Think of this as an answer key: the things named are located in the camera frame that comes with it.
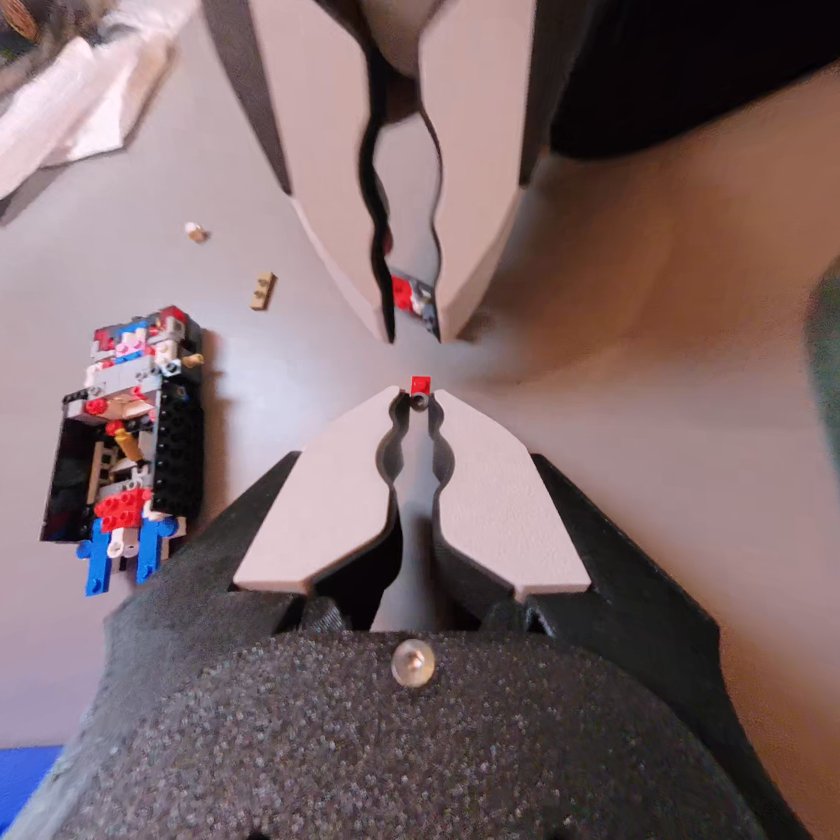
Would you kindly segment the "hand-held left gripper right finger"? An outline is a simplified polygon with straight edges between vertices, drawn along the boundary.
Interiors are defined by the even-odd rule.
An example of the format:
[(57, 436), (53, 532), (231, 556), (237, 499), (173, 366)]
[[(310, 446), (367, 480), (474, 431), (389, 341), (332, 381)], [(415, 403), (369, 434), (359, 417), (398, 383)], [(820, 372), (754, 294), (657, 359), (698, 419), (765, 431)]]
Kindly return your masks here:
[(592, 579), (526, 446), (443, 390), (428, 404), (438, 577), (477, 621), (502, 601), (586, 592)]

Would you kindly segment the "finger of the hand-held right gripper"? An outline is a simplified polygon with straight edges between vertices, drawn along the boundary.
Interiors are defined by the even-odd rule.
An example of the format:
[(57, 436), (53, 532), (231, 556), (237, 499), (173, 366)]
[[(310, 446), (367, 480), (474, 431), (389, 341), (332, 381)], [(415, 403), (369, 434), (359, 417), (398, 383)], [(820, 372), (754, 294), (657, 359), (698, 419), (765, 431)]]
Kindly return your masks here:
[(485, 296), (523, 196), (522, 139), (536, 3), (444, 2), (418, 44), (421, 99), (442, 174), (434, 211), (439, 338)]
[(333, 282), (364, 326), (394, 341), (379, 197), (363, 184), (371, 126), (371, 44), (352, 3), (250, 3), (289, 186)]

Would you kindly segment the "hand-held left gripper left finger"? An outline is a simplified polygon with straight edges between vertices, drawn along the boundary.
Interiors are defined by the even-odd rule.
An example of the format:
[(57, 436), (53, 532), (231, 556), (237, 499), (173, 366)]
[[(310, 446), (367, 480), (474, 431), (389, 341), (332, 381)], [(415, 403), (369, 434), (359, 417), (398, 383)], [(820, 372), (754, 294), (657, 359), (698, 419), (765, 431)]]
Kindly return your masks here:
[(333, 599), (375, 617), (399, 574), (394, 484), (410, 399), (388, 386), (334, 420), (299, 455), (234, 574), (241, 590)]

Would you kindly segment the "small red black lego piece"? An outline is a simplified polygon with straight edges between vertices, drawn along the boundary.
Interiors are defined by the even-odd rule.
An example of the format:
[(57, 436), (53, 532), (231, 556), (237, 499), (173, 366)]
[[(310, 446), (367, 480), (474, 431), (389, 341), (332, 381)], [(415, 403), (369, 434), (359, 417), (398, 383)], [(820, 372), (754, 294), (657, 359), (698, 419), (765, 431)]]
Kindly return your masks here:
[(395, 308), (423, 319), (424, 311), (434, 302), (434, 287), (398, 269), (392, 270), (392, 294)]

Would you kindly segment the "partly built lego car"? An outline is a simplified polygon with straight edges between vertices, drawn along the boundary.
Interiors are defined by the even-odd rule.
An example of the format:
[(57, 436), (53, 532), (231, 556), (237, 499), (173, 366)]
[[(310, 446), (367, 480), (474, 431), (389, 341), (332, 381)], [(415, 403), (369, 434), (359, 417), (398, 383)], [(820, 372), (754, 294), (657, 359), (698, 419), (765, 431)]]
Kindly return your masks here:
[(85, 595), (147, 582), (203, 503), (203, 331), (169, 306), (94, 332), (61, 426), (39, 540), (72, 543)]

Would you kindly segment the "blue plastic bin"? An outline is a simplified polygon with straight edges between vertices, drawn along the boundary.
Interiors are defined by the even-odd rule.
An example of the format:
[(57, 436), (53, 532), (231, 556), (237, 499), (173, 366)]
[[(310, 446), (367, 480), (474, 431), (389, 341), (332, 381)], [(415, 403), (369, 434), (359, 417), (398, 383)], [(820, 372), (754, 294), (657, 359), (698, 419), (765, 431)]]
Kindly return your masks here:
[(63, 749), (52, 745), (1, 750), (1, 837), (7, 834)]

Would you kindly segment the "white paper bags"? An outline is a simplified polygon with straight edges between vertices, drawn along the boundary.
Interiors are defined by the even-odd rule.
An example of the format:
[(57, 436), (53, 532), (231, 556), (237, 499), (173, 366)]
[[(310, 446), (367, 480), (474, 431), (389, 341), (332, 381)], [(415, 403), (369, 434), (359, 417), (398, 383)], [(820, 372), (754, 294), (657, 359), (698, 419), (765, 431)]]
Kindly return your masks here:
[(122, 148), (196, 8), (2, 1), (2, 199), (38, 169)]

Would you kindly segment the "person's green sweatshirt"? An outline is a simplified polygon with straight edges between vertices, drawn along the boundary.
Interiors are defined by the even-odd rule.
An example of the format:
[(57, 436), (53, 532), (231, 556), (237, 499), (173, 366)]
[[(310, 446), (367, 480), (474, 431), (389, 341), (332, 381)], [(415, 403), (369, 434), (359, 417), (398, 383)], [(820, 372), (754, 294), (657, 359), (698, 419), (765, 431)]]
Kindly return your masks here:
[(804, 326), (805, 347), (818, 412), (839, 472), (839, 257), (812, 291)]

